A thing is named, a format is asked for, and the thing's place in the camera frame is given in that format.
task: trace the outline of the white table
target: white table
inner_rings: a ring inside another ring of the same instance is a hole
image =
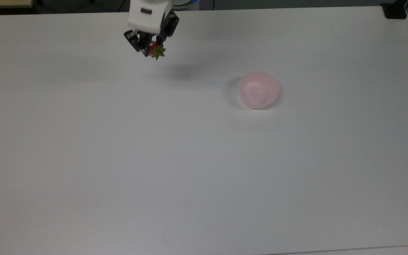
[[[408,245],[408,19],[380,7],[0,16],[0,255]],[[250,110],[262,70],[279,102]]]

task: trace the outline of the strawberry leaves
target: strawberry leaves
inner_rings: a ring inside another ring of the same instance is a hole
[[[158,58],[165,56],[165,50],[163,45],[158,45],[149,52],[149,55],[158,60]]]

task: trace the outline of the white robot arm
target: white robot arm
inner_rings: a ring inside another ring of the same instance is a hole
[[[133,48],[144,56],[152,56],[152,49],[163,55],[163,42],[172,36],[179,18],[171,11],[174,0],[131,0],[128,25],[133,30],[124,33]]]

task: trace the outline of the plastic bowl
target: plastic bowl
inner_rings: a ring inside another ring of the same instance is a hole
[[[280,85],[270,74],[252,72],[240,79],[238,84],[243,103],[252,109],[271,105],[280,94]]]

